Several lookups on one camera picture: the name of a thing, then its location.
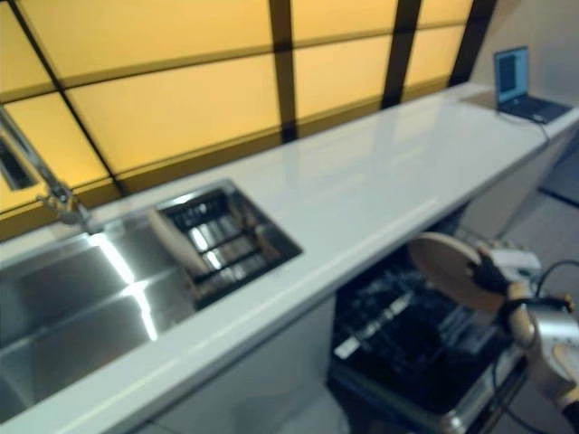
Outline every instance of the white cabinet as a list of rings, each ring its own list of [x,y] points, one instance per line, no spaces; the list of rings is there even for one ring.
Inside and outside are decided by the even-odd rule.
[[[520,205],[543,181],[578,129],[575,125],[554,137],[536,156],[480,194],[469,204],[460,224],[489,240],[498,237]]]
[[[158,415],[155,424],[183,434],[281,429],[324,393],[334,301],[323,302],[260,344]]]

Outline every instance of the sink basin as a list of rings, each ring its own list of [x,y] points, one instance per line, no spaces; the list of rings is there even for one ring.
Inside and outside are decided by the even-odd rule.
[[[251,228],[231,215],[231,203],[250,214]],[[145,212],[0,270],[0,423],[300,252],[229,182],[157,209],[207,261],[203,276],[174,259]],[[258,229],[269,251],[255,242]]]

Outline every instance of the laptop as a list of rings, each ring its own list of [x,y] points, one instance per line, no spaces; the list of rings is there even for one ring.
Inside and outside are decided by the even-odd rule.
[[[528,95],[528,48],[495,53],[497,110],[547,124],[571,108]]]

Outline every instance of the white countertop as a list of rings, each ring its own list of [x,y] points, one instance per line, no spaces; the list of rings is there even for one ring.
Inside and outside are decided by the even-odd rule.
[[[537,125],[463,102],[485,91],[445,90],[100,207],[97,220],[108,220],[230,178],[304,252],[7,421],[2,433],[130,427],[539,150]],[[546,132],[577,122],[574,109]],[[0,248],[6,259],[66,233],[56,224]]]

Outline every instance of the faucet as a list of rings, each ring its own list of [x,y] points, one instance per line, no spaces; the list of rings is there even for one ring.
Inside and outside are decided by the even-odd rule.
[[[54,175],[2,105],[0,105],[0,139],[11,144],[12,148],[16,148],[44,180],[47,194],[45,196],[38,195],[36,199],[46,208],[55,211],[61,222],[70,225],[79,224],[89,234],[101,230],[90,221],[90,213],[81,200],[65,182]],[[8,179],[9,174],[5,170],[0,172],[5,176],[6,181],[14,186],[14,183]],[[23,189],[27,186],[30,185],[16,186],[15,188]]]

